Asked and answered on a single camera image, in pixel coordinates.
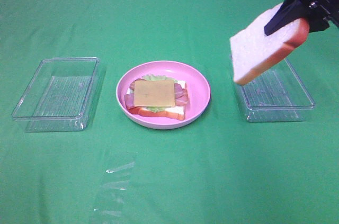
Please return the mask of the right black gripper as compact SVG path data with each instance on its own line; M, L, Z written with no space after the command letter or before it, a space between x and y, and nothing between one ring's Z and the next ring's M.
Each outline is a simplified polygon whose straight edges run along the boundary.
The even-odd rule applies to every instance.
M284 0L264 32L272 35L296 19L305 19L310 32L326 30L329 21L338 25L338 0Z

